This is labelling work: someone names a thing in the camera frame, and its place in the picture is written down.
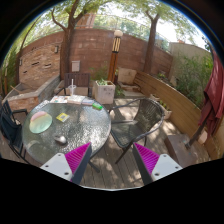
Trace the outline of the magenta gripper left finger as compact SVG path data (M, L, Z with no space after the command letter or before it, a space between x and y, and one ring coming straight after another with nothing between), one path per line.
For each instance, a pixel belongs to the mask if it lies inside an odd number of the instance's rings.
M88 142L72 151L57 153L41 166L41 169L79 185L92 153L91 143Z

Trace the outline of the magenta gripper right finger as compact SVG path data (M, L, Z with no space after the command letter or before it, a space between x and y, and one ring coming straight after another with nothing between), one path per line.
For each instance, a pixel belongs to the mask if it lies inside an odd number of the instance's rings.
M145 185L182 169L168 154L157 154L138 143L133 144L133 154Z

